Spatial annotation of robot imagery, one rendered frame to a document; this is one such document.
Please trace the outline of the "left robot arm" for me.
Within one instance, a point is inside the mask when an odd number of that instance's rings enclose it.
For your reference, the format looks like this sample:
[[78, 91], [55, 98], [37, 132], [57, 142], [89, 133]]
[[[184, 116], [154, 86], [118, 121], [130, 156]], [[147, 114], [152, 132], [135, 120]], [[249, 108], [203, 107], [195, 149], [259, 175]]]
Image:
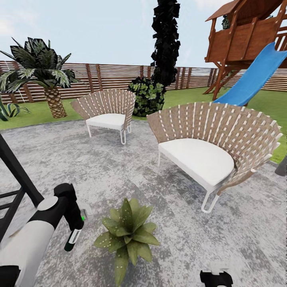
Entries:
[[37, 212], [0, 252], [0, 287], [31, 287], [45, 250], [64, 216], [73, 231], [90, 223], [94, 215], [89, 204], [78, 206], [73, 184], [54, 188], [54, 196], [41, 201]]

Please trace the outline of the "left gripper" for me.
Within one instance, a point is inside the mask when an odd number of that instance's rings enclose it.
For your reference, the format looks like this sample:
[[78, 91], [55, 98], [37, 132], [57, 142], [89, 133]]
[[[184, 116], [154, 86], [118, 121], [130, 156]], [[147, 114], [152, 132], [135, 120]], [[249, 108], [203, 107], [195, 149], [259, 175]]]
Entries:
[[83, 224], [83, 218], [78, 205], [72, 212], [64, 213], [63, 215], [68, 222], [71, 231], [79, 228]]

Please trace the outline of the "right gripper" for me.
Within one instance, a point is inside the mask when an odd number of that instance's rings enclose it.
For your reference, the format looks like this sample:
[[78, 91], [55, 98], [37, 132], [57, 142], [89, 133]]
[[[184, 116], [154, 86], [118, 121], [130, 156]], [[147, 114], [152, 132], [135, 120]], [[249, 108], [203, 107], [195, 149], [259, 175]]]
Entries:
[[215, 281], [223, 281], [228, 285], [228, 287], [232, 287], [233, 281], [230, 274], [223, 271], [223, 273], [219, 273], [219, 275], [213, 275], [211, 272], [200, 272], [201, 282], [204, 283], [205, 287], [213, 287]]

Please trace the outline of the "insectifuge atomizer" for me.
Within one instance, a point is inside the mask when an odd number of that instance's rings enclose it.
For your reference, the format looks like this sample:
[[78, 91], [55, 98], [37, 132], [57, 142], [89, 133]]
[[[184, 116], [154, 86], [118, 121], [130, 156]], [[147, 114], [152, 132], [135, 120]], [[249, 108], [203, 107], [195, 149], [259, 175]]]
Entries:
[[76, 228], [73, 231], [71, 231], [71, 234], [70, 234], [68, 241], [67, 241], [65, 248], [64, 248], [67, 252], [70, 252], [73, 249], [73, 247], [74, 247], [74, 245], [78, 239], [78, 236], [81, 233], [83, 226], [84, 226], [84, 223], [80, 226], [79, 229]]

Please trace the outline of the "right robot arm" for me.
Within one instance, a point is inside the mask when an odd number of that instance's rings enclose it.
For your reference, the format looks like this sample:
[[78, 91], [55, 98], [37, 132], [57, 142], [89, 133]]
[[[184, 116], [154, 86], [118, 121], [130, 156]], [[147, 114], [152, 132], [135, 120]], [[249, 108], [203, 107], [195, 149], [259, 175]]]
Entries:
[[211, 272], [200, 272], [201, 282], [205, 287], [232, 287], [233, 281], [230, 274], [223, 271], [219, 273], [219, 269], [231, 269], [228, 261], [209, 261]]

